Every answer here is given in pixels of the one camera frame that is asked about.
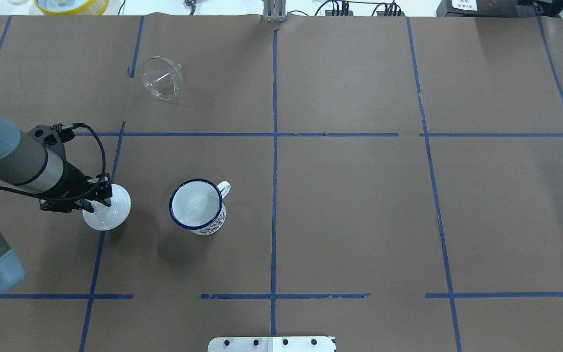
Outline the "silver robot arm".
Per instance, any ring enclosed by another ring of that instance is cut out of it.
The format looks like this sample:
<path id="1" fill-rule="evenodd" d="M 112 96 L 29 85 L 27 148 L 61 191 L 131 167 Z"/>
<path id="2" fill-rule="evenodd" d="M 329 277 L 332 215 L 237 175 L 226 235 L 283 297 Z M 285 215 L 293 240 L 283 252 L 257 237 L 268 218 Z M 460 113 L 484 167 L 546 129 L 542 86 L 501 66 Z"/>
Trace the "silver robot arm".
<path id="1" fill-rule="evenodd" d="M 89 176 L 67 158 L 65 144 L 77 129 L 87 130 L 97 144 L 100 171 Z M 43 212 L 94 212 L 94 203 L 110 205 L 111 177 L 107 152 L 98 134 L 85 123 L 38 125 L 25 133 L 0 116 L 0 202 L 10 220 L 19 216 L 21 198 Z M 0 230 L 0 295 L 25 279 L 17 252 Z"/>

